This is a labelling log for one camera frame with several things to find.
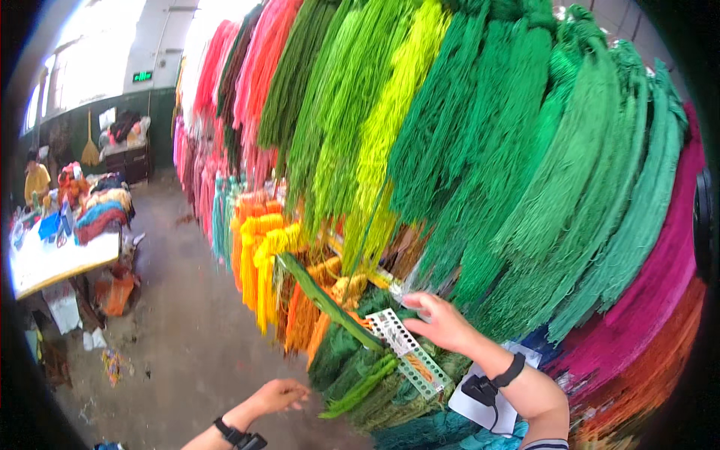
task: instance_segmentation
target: yellow shirt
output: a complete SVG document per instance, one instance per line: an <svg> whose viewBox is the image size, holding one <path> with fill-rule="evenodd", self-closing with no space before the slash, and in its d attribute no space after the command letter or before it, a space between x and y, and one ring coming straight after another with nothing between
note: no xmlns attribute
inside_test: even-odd
<svg viewBox="0 0 720 450"><path fill-rule="evenodd" d="M25 204L32 204L32 192L35 191L40 195L45 189L50 187L50 174L42 164L36 164L35 169L28 172L25 177Z"/></svg>

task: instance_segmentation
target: exit sign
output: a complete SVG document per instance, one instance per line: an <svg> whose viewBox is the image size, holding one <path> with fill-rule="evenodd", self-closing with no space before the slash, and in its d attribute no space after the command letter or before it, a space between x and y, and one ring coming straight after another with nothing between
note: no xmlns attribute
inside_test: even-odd
<svg viewBox="0 0 720 450"><path fill-rule="evenodd" d="M141 81L147 81L153 79L153 71L135 72L132 75L133 83L140 83Z"/></svg>

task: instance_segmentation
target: hand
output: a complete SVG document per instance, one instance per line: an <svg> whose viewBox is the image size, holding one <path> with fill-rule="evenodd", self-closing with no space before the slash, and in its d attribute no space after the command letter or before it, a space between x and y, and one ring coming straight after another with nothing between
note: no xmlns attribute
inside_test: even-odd
<svg viewBox="0 0 720 450"><path fill-rule="evenodd" d="M402 324L411 332L421 334L446 350L467 355L469 346L480 335L453 305L436 295L414 292L402 298L402 304L420 308L422 315L430 316L431 322L405 319Z"/></svg>
<svg viewBox="0 0 720 450"><path fill-rule="evenodd" d="M295 379L274 379L265 383L250 398L234 407L222 419L240 431L262 415L293 408L301 410L300 401L307 400L310 390Z"/></svg>

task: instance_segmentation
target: white wall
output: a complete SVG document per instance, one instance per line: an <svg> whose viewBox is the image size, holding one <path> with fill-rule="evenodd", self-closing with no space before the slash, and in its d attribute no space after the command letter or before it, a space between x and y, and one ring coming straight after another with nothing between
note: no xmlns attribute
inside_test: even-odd
<svg viewBox="0 0 720 450"><path fill-rule="evenodd" d="M174 87L190 28L193 11L171 11L171 7L196 7L199 0L147 0L130 48L123 93ZM132 82L136 72L153 71L153 79Z"/></svg>

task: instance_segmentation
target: striped sleeve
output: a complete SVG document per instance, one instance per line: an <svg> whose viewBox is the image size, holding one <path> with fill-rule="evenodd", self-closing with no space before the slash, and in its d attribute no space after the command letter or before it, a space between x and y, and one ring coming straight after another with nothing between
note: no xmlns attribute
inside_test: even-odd
<svg viewBox="0 0 720 450"><path fill-rule="evenodd" d="M567 450L564 439L540 439L524 446L521 450Z"/></svg>

